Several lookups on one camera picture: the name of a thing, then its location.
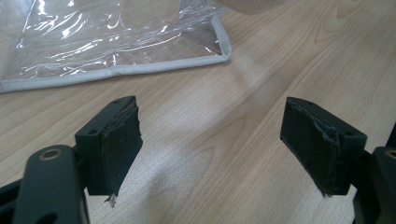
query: wooden table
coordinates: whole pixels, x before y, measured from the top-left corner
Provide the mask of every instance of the wooden table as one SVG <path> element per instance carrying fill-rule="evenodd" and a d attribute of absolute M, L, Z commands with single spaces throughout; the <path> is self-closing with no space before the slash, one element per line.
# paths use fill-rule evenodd
<path fill-rule="evenodd" d="M 113 99 L 136 95 L 144 145 L 116 207 L 88 197 L 92 223 L 351 223 L 279 140 L 285 99 L 313 101 L 384 146 L 396 120 L 393 0 L 294 0 L 230 12 L 229 63 L 0 95 L 0 185 Z"/>

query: clear plastic bag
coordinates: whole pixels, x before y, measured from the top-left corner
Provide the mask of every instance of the clear plastic bag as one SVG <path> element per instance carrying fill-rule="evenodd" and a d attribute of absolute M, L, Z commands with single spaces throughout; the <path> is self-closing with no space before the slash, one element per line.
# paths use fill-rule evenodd
<path fill-rule="evenodd" d="M 225 62 L 222 10 L 206 0 L 0 0 L 0 92 Z"/>

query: black plastic bracket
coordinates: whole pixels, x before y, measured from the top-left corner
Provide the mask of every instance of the black plastic bracket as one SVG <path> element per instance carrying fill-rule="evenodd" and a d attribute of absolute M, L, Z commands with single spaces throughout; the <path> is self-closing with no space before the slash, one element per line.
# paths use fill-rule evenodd
<path fill-rule="evenodd" d="M 312 102 L 288 97 L 280 139 L 326 195 L 357 190 L 355 223 L 396 223 L 396 148 L 364 150 L 367 136 Z"/>
<path fill-rule="evenodd" d="M 22 181 L 0 188 L 1 223 L 89 223 L 84 189 L 117 196 L 143 141 L 134 96 L 108 104 L 76 133 L 76 146 L 33 154 Z"/>

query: wood grain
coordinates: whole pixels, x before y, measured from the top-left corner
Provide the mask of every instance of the wood grain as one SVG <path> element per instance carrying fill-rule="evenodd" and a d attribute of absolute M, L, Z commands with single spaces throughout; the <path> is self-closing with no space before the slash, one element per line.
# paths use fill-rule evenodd
<path fill-rule="evenodd" d="M 314 101 L 384 146 L 396 120 L 392 0 L 294 0 L 229 12 L 229 63 L 0 95 L 0 185 L 33 152 L 74 144 L 109 101 L 136 95 L 144 146 L 116 207 L 92 223 L 351 223 L 354 189 L 323 198 L 279 140 L 287 96 Z"/>

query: mounting hole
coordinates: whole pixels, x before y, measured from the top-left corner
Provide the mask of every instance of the mounting hole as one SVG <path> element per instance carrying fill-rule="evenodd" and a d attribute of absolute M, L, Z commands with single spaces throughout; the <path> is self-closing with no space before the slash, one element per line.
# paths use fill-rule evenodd
<path fill-rule="evenodd" d="M 35 224 L 52 224 L 55 223 L 58 216 L 55 213 L 48 213 L 41 217 Z"/>
<path fill-rule="evenodd" d="M 95 134 L 95 133 L 97 133 L 97 132 L 98 132 L 97 130 L 92 129 L 92 130 L 89 130 L 89 131 L 87 132 L 87 134 Z"/>
<path fill-rule="evenodd" d="M 61 153 L 62 153 L 62 150 L 59 148 L 49 149 L 49 150 L 40 154 L 40 160 L 50 161 L 52 159 L 59 157 L 61 155 Z"/>
<path fill-rule="evenodd" d="M 387 153 L 387 155 L 388 155 L 389 157 L 392 157 L 393 159 L 396 160 L 396 150 L 390 149 L 390 150 L 387 150 L 386 153 Z"/>

